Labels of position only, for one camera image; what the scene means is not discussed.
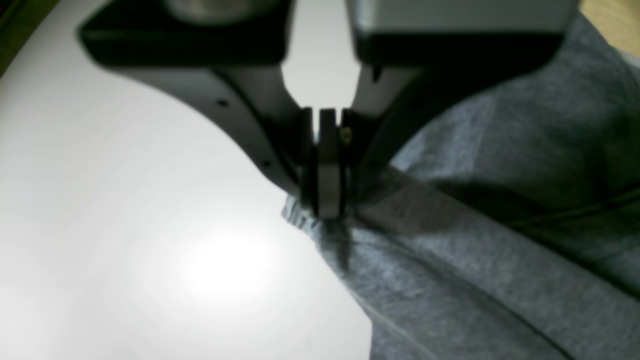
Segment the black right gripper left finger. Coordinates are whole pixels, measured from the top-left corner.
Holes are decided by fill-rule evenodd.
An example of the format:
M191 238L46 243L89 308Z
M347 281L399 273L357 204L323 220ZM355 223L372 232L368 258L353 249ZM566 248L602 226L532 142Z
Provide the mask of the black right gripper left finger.
M236 23L198 26L159 0L112 0L77 30L101 68L199 112L277 187L317 212L313 110L288 91L282 62L294 0Z

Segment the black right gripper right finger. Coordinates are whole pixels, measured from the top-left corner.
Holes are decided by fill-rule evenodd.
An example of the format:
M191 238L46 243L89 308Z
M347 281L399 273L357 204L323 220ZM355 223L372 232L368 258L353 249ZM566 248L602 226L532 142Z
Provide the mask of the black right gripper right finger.
M320 218L359 203L426 123L545 64L578 0L348 0L361 64L349 107L320 111Z

